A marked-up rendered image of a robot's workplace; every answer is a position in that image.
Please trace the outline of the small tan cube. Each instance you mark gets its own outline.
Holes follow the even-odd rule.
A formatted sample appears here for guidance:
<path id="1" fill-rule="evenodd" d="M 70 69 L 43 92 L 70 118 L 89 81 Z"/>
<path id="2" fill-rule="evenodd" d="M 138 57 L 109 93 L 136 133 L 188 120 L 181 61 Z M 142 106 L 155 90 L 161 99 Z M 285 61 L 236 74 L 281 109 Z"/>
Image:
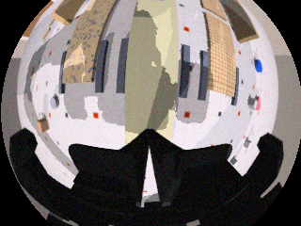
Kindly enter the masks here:
<path id="1" fill-rule="evenodd" d="M 46 120 L 46 118 L 42 118 L 42 120 L 38 120 L 37 122 L 39 131 L 41 131 L 42 133 L 49 131 L 48 120 Z"/>

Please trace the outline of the blue cylinder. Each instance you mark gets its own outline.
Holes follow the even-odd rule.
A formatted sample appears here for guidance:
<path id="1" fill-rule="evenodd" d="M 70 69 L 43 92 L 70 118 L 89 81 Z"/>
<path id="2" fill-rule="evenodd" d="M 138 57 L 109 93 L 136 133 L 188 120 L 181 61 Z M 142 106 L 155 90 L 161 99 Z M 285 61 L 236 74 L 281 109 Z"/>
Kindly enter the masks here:
<path id="1" fill-rule="evenodd" d="M 259 73 L 262 72 L 260 60 L 255 59 L 255 63 L 253 63 L 253 64 L 255 64 L 256 72 L 259 72 Z"/>

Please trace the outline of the pink rectangular block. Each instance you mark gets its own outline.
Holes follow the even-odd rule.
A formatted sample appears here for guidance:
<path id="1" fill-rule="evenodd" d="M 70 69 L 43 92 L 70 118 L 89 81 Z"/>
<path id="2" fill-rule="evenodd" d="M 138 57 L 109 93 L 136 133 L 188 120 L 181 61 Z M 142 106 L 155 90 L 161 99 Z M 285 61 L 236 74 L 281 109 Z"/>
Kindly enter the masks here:
<path id="1" fill-rule="evenodd" d="M 261 98 L 259 97 L 259 95 L 257 95 L 256 101 L 257 101 L 256 110 L 260 110 L 260 108 L 261 108 Z"/>

